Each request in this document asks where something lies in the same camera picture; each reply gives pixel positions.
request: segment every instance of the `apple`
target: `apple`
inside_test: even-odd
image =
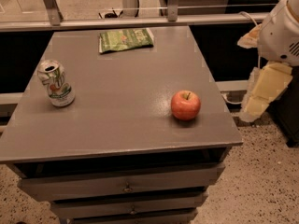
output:
[[[192,91],[178,91],[171,99],[171,112],[177,119],[194,119],[201,107],[201,100]]]

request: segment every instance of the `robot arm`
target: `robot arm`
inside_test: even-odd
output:
[[[299,66],[299,0],[280,0],[254,29],[247,34],[253,37],[248,44],[257,47],[259,55],[269,62],[262,70],[254,68],[250,75],[239,115],[245,122],[262,115],[292,81],[291,66]],[[245,48],[244,40],[248,41],[241,37],[238,45]]]
[[[268,61],[299,65],[299,0],[280,0],[264,19],[258,52]]]

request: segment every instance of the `aluminum can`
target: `aluminum can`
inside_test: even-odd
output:
[[[75,99],[75,92],[65,76],[64,67],[55,60],[45,60],[37,67],[37,75],[55,106],[66,106]]]

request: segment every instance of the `terrazzo floor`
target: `terrazzo floor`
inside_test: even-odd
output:
[[[56,0],[64,21],[99,20],[112,10],[119,15],[122,0]],[[138,17],[159,17],[160,0],[139,0]],[[43,0],[0,0],[0,22],[48,21]]]
[[[299,148],[286,146],[286,137],[267,113],[254,125],[232,115],[244,144],[230,151],[192,224],[299,224]],[[18,180],[0,165],[0,223],[58,224],[50,205],[19,190]]]

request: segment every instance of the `drawer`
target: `drawer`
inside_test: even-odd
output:
[[[196,215],[196,209],[183,209],[135,216],[81,218],[74,219],[74,224],[188,224]]]
[[[197,164],[91,175],[23,179],[19,188],[39,202],[212,185],[224,164]]]
[[[113,215],[137,215],[161,210],[196,208],[207,198],[200,189],[180,189],[174,191],[146,192],[143,195],[123,195],[86,201],[58,202],[51,211],[59,218],[72,219]]]

